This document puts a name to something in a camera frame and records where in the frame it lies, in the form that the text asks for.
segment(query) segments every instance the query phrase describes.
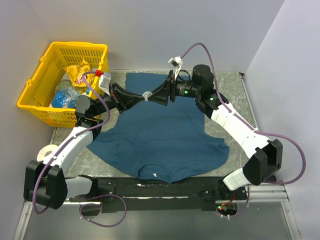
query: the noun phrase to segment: chip bag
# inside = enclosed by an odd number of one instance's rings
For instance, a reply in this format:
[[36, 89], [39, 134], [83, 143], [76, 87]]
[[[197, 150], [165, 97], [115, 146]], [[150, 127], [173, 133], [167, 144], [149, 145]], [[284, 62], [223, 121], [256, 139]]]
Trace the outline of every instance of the chip bag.
[[[72, 82], [72, 86], [79, 90], [80, 92], [85, 92], [87, 89], [87, 85], [85, 84], [84, 80], [82, 79], [82, 75], [86, 72], [91, 71], [90, 64], [85, 60], [82, 59], [82, 62], [79, 65], [70, 65], [64, 68], [66, 74], [70, 78]], [[85, 80], [92, 85], [95, 80], [94, 74], [87, 74], [85, 76]]]

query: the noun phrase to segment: blue cloth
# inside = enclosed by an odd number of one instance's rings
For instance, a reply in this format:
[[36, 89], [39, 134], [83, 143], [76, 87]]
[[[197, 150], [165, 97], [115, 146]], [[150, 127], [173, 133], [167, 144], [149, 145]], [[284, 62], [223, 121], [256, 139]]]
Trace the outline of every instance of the blue cloth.
[[[128, 91], [143, 94], [166, 75], [128, 73]], [[101, 132], [88, 149], [121, 172], [167, 183], [219, 168], [228, 158], [223, 138], [205, 133], [205, 116], [195, 99], [177, 97], [163, 106], [141, 102], [120, 114], [114, 128]]]

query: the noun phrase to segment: gray wall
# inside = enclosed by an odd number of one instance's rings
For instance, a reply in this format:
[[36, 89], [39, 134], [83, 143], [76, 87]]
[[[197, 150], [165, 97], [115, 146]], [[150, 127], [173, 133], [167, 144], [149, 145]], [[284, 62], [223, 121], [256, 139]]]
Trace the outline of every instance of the gray wall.
[[[320, 198], [320, 2], [286, 0], [255, 55], [245, 85], [261, 130], [297, 140], [307, 167], [287, 185], [302, 239], [319, 238]], [[279, 178], [291, 180], [301, 169], [298, 151], [284, 143]]]
[[26, 1], [1, 2], [0, 29], [0, 239], [9, 240], [23, 207], [26, 164], [53, 129], [16, 106], [49, 44]]
[[[284, 0], [28, 0], [51, 41], [109, 46], [110, 69], [168, 69], [204, 42], [219, 71], [246, 72]], [[208, 63], [203, 50], [184, 68]]]

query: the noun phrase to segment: gray table surface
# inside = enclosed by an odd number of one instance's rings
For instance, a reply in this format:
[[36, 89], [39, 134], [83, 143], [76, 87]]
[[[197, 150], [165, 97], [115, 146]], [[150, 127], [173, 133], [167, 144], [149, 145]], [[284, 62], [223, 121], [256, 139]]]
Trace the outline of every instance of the gray table surface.
[[[111, 82], [117, 82], [120, 86], [125, 87], [126, 74], [129, 72], [168, 74], [168, 71], [163, 70], [114, 70], [110, 71], [110, 73], [112, 74]], [[240, 74], [237, 72], [221, 72], [217, 73], [217, 78], [221, 93], [229, 99], [238, 113], [243, 116], [252, 126], [255, 127], [256, 125], [253, 113], [251, 111]], [[107, 131], [113, 128], [117, 122], [119, 112], [116, 109], [112, 109], [110, 113], [110, 120], [102, 127], [102, 131]], [[100, 118], [103, 119], [106, 116], [106, 114], [102, 114]], [[203, 117], [205, 118], [205, 132], [212, 137], [224, 138], [225, 143], [230, 147], [230, 152], [229, 157], [224, 165], [215, 170], [203, 173], [199, 176], [224, 176], [231, 171], [244, 166], [248, 161], [248, 158], [239, 144], [220, 125], [208, 119], [205, 115], [203, 115]], [[70, 134], [71, 130], [71, 128], [58, 127], [53, 138], [53, 144], [59, 145]], [[77, 159], [70, 166], [69, 170], [66, 173], [66, 177], [76, 177], [78, 175], [88, 175], [94, 177], [131, 177], [130, 175], [110, 166], [99, 157], [94, 155], [87, 148], [79, 154]]]

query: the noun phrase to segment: white tape roll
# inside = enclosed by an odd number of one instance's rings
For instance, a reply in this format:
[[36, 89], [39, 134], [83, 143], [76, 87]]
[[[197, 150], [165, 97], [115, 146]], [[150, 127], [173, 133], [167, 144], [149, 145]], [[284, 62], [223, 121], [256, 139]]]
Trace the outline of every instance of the white tape roll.
[[57, 149], [57, 145], [54, 145], [54, 144], [50, 144], [50, 145], [47, 145], [45, 147], [43, 147], [38, 155], [36, 156], [36, 160], [38, 162], [41, 162], [46, 156], [50, 155], [54, 150]]

